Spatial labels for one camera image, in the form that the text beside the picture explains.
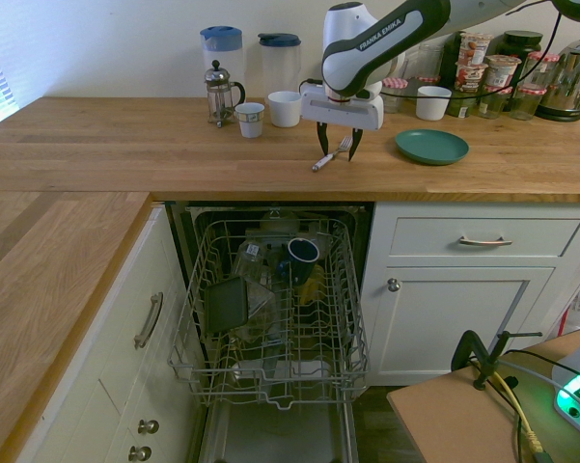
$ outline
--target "dark floor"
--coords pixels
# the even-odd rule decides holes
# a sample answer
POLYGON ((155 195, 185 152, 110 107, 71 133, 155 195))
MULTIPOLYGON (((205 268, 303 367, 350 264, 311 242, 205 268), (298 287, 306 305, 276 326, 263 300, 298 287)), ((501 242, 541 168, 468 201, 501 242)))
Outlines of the dark floor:
POLYGON ((397 388, 373 387, 352 404, 360 463, 422 463, 386 395, 397 388))

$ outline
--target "dishwasher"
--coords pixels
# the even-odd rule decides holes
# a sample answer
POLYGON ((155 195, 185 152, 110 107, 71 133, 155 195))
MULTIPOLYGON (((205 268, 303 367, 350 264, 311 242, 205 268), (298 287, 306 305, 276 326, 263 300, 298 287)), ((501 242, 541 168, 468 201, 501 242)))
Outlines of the dishwasher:
MULTIPOLYGON (((171 209, 187 297, 168 363, 207 407, 200 452, 191 461, 358 462, 351 402, 365 390, 369 370, 359 282, 373 209, 187 203, 171 209), (320 252, 313 278, 302 286, 277 266, 296 237, 320 252), (231 278, 245 242, 266 251, 256 286, 270 296, 246 325, 209 332, 207 291, 231 278)), ((249 304, 251 295, 249 286, 249 304)))

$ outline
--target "white cup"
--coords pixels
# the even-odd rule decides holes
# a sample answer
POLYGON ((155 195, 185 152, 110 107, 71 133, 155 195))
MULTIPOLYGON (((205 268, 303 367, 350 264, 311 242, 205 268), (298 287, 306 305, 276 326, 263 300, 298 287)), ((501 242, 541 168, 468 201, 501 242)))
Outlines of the white cup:
POLYGON ((257 138, 262 135, 263 104, 242 103, 238 104, 234 110, 240 122, 240 133, 244 138, 257 138))
POLYGON ((274 92, 268 96, 270 119, 277 127, 294 127, 300 122, 300 93, 274 92))
POLYGON ((418 96, 441 96, 441 98, 418 98, 416 116, 424 121, 439 121, 446 113, 448 98, 453 93, 443 87, 425 86, 418 89, 418 96))

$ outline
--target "blue lid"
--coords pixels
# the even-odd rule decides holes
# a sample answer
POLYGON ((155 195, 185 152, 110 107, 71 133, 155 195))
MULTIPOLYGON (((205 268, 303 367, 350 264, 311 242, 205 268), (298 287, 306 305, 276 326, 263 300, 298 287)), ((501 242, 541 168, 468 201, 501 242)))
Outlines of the blue lid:
POLYGON ((242 31, 231 26, 212 26, 200 31, 208 51, 234 51, 242 48, 242 31))
POLYGON ((295 34, 258 34, 263 46, 297 46, 300 39, 295 34))

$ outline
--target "small wooden table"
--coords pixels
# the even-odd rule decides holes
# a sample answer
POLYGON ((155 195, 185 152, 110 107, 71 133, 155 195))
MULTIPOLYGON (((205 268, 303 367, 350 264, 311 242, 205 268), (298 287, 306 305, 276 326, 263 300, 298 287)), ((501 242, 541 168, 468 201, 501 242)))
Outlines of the small wooden table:
MULTIPOLYGON (((580 345, 580 331, 529 348, 559 360, 580 345)), ((538 358, 509 354, 506 360, 551 377, 552 366, 538 358)), ((554 388, 532 375, 501 366, 503 377, 519 380, 515 392, 541 443, 555 463, 580 463, 580 432, 553 408, 554 388)), ((473 368, 388 394, 414 446, 427 463, 516 462, 516 416, 510 406, 487 385, 477 391, 473 368)), ((523 461, 534 459, 523 443, 523 461)))

